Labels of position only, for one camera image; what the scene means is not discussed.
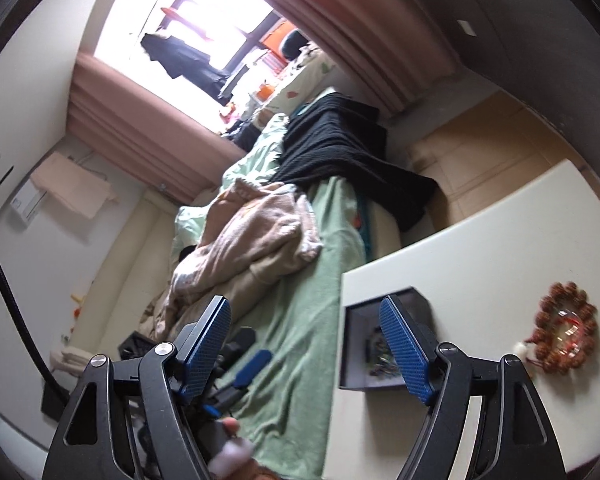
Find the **person's left hand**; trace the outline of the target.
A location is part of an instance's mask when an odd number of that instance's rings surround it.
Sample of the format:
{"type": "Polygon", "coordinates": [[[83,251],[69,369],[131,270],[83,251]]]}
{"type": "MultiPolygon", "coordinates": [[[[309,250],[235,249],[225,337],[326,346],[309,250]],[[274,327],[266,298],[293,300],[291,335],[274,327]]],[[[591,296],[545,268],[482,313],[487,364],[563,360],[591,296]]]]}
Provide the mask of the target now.
{"type": "Polygon", "coordinates": [[[208,463],[212,479],[219,480],[279,480],[276,472],[260,465],[253,457],[250,441],[238,436],[240,425],[233,417],[221,420],[228,437],[222,450],[208,463]]]}

